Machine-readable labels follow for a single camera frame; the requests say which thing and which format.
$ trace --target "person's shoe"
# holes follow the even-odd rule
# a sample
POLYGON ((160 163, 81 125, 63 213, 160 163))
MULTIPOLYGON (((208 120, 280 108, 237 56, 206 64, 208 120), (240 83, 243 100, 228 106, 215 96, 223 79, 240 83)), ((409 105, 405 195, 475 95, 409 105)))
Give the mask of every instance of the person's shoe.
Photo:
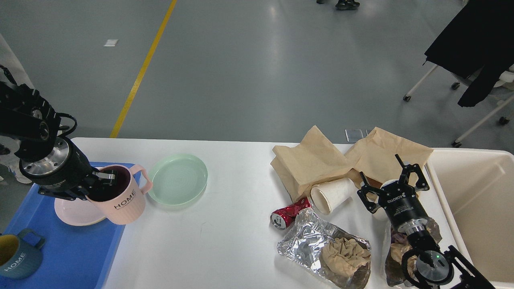
POLYGON ((336 4, 337 10, 354 10, 359 8, 360 3, 355 0, 339 0, 336 4))

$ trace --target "pink mug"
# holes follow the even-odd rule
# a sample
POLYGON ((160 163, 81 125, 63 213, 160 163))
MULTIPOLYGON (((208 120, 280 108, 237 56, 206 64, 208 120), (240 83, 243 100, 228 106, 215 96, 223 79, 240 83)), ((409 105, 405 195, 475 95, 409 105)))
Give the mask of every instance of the pink mug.
POLYGON ((143 214, 146 205, 144 194, 153 186, 146 170, 141 165, 134 165, 130 169, 122 165, 110 165, 100 169, 101 172, 105 170, 118 172, 113 195, 95 196, 94 200, 89 196, 86 198, 115 224, 126 225, 135 221, 143 214), (146 179, 146 184, 142 188, 139 188, 134 179, 134 175, 139 171, 146 179))

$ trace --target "aluminum foil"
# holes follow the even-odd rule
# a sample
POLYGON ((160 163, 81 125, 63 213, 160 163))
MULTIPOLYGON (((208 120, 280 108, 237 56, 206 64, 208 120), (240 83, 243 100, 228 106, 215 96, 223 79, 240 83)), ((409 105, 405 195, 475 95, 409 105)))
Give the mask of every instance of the aluminum foil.
POLYGON ((347 233, 338 226, 320 219, 312 208, 306 208, 300 211, 291 230, 278 243, 277 251, 315 275, 331 281, 337 287, 362 289, 368 283, 371 262, 359 267, 352 277, 347 278, 333 273, 321 258, 321 249, 329 241, 343 237, 355 239, 363 248, 371 251, 368 240, 347 233))

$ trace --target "food wrapper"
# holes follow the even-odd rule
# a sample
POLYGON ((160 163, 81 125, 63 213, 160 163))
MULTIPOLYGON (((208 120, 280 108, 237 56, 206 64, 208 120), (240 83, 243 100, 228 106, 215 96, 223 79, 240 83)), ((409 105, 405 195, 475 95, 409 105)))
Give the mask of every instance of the food wrapper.
POLYGON ((359 266, 352 276, 344 276, 333 272, 323 260, 321 256, 323 248, 330 242, 336 242, 336 239, 353 240, 352 243, 355 242, 362 251, 371 252, 368 240, 349 234, 336 225, 320 219, 312 208, 300 211, 291 230, 278 243, 277 251, 314 275, 331 281, 337 287, 363 289, 370 277, 370 261, 359 266))
MULTIPOLYGON (((430 217, 427 217, 427 221, 427 230, 438 244, 443 239, 439 232, 439 225, 430 217)), ((385 256, 385 262, 383 262, 387 284, 390 287, 396 288, 411 287, 412 284, 406 280, 401 270, 401 259, 403 255, 412 248, 407 241, 407 236, 395 232, 391 226, 387 226, 385 234, 386 242, 384 243, 382 252, 388 252, 387 256, 385 256)), ((415 260, 415 257, 412 257, 407 262, 407 271, 411 277, 413 277, 415 260)))
POLYGON ((371 254, 355 239, 336 238, 321 249, 321 257, 332 272, 349 278, 370 261, 371 254))

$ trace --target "green plate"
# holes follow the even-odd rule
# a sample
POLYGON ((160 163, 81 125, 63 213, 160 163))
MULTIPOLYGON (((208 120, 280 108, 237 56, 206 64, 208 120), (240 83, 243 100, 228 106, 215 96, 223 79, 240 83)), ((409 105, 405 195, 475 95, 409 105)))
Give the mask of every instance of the green plate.
POLYGON ((150 171, 150 196, 158 203, 178 206, 199 196, 207 186, 207 167, 194 155, 175 154, 160 160, 150 171))

